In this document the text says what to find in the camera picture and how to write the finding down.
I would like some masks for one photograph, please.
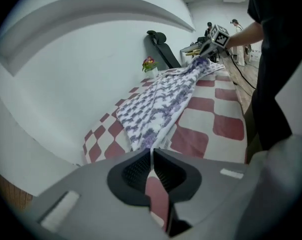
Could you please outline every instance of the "white wall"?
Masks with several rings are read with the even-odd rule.
[[[77,167],[48,152],[14,120],[0,98],[0,174],[38,196]]]
[[[54,1],[57,0],[22,0],[1,34],[5,36],[10,27],[19,24],[34,10]],[[145,1],[170,11],[183,19],[184,23],[193,26],[189,10],[182,0]],[[179,25],[179,21],[172,23],[164,17],[165,14],[158,14],[157,17],[156,13],[115,13],[116,10],[121,8],[106,12],[91,11],[89,15],[78,15],[79,18],[55,25],[59,32],[56,38],[39,49],[37,47],[36,53],[16,74],[8,72],[8,58],[0,55],[0,99],[12,115],[12,124],[21,127],[19,131],[25,131],[25,138],[19,140],[15,152],[11,150],[12,147],[5,147],[5,137],[19,139],[20,133],[17,130],[1,133],[0,173],[31,194],[39,193],[43,185],[48,186],[42,182],[53,180],[42,179],[40,186],[34,184],[38,178],[34,182],[24,183],[25,174],[19,172],[24,169],[23,165],[30,167],[31,177],[35,174],[33,170],[39,166],[38,157],[42,156],[54,154],[67,161],[63,164],[54,159],[39,158],[40,163],[47,159],[43,163],[43,172],[49,172],[51,167],[57,171],[61,167],[61,171],[65,172],[63,167],[82,165],[82,145],[86,133],[122,98],[123,93],[145,77],[142,62],[146,56],[154,56],[160,61],[159,67],[163,66],[163,60],[147,38],[148,30],[165,33],[166,43],[174,55],[181,63],[186,61],[180,49],[194,41],[194,36],[185,25]],[[48,31],[42,30],[37,35],[43,35],[42,39],[45,39]],[[6,117],[0,116],[0,124],[6,124],[6,120]],[[27,139],[34,139],[32,141],[36,144],[32,149],[22,146],[23,142],[29,145]],[[11,156],[15,156],[20,166],[9,162]]]
[[[205,0],[191,3],[188,8],[192,14],[195,25],[196,37],[202,37],[208,28],[207,23],[218,24],[227,29],[230,35],[236,33],[236,28],[230,24],[232,19],[237,19],[239,24],[245,29],[254,20],[248,15],[248,3],[226,3],[222,0]],[[261,41],[252,44],[253,50],[261,51]]]

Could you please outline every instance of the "white tape strip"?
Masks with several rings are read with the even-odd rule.
[[[239,172],[235,172],[235,171],[231,171],[231,170],[227,170],[225,168],[223,168],[220,171],[221,174],[226,175],[226,176],[230,176],[233,178],[237,178],[237,179],[242,179],[243,177],[243,173],[239,173]]]
[[[80,195],[78,193],[69,191],[52,209],[52,211],[40,222],[40,225],[52,233],[56,233],[59,226],[76,205],[79,197]]]

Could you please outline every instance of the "person's arm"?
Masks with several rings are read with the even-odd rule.
[[[263,38],[264,34],[262,26],[257,22],[253,22],[243,31],[231,36],[226,44],[226,48],[229,49],[235,46],[251,45],[261,41]]]

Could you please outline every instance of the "white pot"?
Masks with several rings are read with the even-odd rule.
[[[154,69],[146,72],[146,75],[149,78],[156,78],[158,76],[158,74],[159,74],[159,72],[158,72],[158,68],[157,67],[155,67]]]

